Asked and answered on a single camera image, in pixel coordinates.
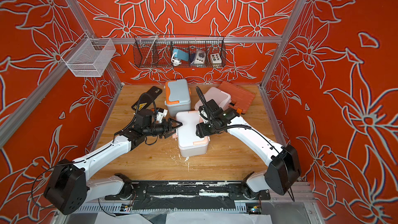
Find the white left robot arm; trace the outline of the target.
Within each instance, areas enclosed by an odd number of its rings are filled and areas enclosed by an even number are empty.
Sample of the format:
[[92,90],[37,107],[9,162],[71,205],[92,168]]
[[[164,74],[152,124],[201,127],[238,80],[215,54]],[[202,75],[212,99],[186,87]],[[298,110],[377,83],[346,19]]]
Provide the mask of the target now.
[[166,139],[183,125],[171,118],[157,122],[157,115],[157,107],[153,110],[138,108],[131,122],[116,132],[109,143],[73,161],[63,159],[58,162],[44,189],[45,199],[64,215],[75,212],[86,202],[103,197],[132,201],[137,193],[127,176],[116,173],[96,180],[92,176],[146,142],[149,136]]

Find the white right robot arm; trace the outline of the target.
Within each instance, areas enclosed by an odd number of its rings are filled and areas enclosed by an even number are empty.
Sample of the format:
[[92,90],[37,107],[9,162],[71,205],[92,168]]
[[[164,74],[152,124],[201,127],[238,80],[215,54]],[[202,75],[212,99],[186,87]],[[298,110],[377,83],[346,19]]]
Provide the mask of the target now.
[[281,196],[288,193],[294,200],[291,187],[302,171],[297,150],[292,145],[283,146],[267,138],[236,110],[223,110],[213,99],[206,100],[199,87],[196,87],[196,92],[202,103],[199,113],[203,119],[196,126],[196,135],[204,138],[227,132],[254,151],[267,166],[267,170],[252,172],[243,179],[240,187],[242,194],[252,198],[260,191],[271,190]]

